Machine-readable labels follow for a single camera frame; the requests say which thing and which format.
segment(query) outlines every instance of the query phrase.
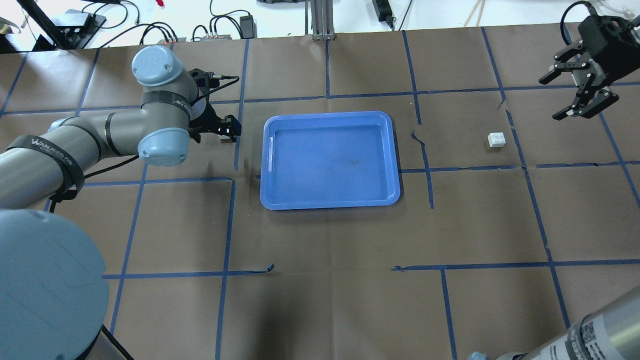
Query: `small white cube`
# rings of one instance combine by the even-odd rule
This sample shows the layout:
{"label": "small white cube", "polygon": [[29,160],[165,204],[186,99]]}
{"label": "small white cube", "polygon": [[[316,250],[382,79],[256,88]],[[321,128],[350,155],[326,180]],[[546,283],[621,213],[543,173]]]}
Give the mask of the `small white cube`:
{"label": "small white cube", "polygon": [[504,133],[490,133],[488,139],[490,147],[503,147],[507,143]]}

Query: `power adapter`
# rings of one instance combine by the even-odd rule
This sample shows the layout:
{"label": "power adapter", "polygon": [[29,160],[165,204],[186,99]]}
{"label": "power adapter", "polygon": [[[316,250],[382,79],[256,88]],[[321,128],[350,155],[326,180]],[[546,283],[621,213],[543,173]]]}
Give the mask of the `power adapter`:
{"label": "power adapter", "polygon": [[376,10],[378,21],[386,22],[390,28],[394,27],[394,12],[391,10],[389,0],[373,0],[373,8]]}
{"label": "power adapter", "polygon": [[255,38],[253,16],[240,16],[240,30],[242,31],[242,38]]}

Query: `white floor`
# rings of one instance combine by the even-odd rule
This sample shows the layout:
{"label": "white floor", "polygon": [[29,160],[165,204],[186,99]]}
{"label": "white floor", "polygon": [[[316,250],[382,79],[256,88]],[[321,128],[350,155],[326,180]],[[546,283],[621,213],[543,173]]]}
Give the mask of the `white floor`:
{"label": "white floor", "polygon": [[[155,0],[132,0],[141,11],[140,20],[144,22],[164,21],[173,27],[179,37],[191,40],[193,28],[198,24],[209,27],[208,0],[164,0],[165,6],[159,7]],[[573,0],[484,0],[482,17],[478,19],[478,13],[482,6],[477,6],[473,16],[474,5],[478,0],[413,0],[413,4],[406,17],[403,29],[432,29],[432,28],[458,28],[464,26],[469,19],[468,26],[500,26],[514,24],[543,24],[559,22],[564,9]],[[397,18],[396,27],[400,26],[402,17],[409,0],[390,0],[394,16]],[[603,15],[616,15],[602,6],[608,4],[615,9],[626,8],[632,13],[640,14],[640,0],[592,0],[599,12]],[[80,0],[39,0],[38,4],[48,15],[53,16],[64,13],[73,8],[80,10],[88,4]],[[98,47],[119,32],[134,25],[136,18],[135,9],[129,7],[129,18],[121,26],[101,30],[90,43],[90,47]],[[98,5],[89,7],[88,10],[98,8]],[[214,13],[226,13],[236,9],[245,9],[252,13],[256,25],[258,37],[288,37],[305,34],[305,4],[304,3],[275,3],[264,4],[256,0],[214,0]],[[333,0],[334,26],[336,33],[356,33],[390,31],[385,23],[376,19],[372,0]],[[124,16],[124,10],[111,5],[100,11],[107,17],[105,26],[117,24]],[[587,11],[583,6],[574,8],[567,21],[581,21]],[[22,12],[15,0],[0,0],[0,17],[22,23]],[[40,28],[29,21],[35,33]],[[143,27],[132,30],[111,46],[135,45],[140,41]],[[238,38],[237,31],[225,20],[218,23],[219,34],[231,34]],[[198,30],[197,37],[203,36],[202,29]],[[146,38],[145,44],[153,44],[162,39],[158,30],[153,30]]]}

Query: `light blue joint cap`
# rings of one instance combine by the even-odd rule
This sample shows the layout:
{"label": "light blue joint cap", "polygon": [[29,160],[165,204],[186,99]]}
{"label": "light blue joint cap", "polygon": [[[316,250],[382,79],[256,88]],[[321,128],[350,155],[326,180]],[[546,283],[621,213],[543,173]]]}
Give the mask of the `light blue joint cap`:
{"label": "light blue joint cap", "polygon": [[138,155],[157,167],[174,167],[187,158],[189,133],[179,127],[167,127],[145,136],[138,144]]}
{"label": "light blue joint cap", "polygon": [[52,122],[51,126],[49,126],[49,130],[47,130],[47,132],[50,133],[51,131],[54,131],[55,129],[59,128],[60,125],[67,119],[69,119],[69,118],[66,117],[64,119],[60,119],[60,120],[56,120],[56,121]]}
{"label": "light blue joint cap", "polygon": [[473,354],[469,355],[467,360],[488,360],[488,358],[486,355],[480,352],[474,352]]}
{"label": "light blue joint cap", "polygon": [[160,86],[177,79],[184,66],[173,51],[162,45],[147,46],[138,51],[131,71],[143,86]]}
{"label": "light blue joint cap", "polygon": [[0,359],[75,359],[100,331],[104,261],[71,221],[0,209]]}

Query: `plastic tray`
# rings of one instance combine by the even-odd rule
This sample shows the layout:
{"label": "plastic tray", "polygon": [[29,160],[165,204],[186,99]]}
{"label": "plastic tray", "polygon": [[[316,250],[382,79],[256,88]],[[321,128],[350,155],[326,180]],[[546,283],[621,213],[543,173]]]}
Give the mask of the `plastic tray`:
{"label": "plastic tray", "polygon": [[399,197],[386,113],[279,115],[264,124],[260,201],[265,208],[384,206]]}

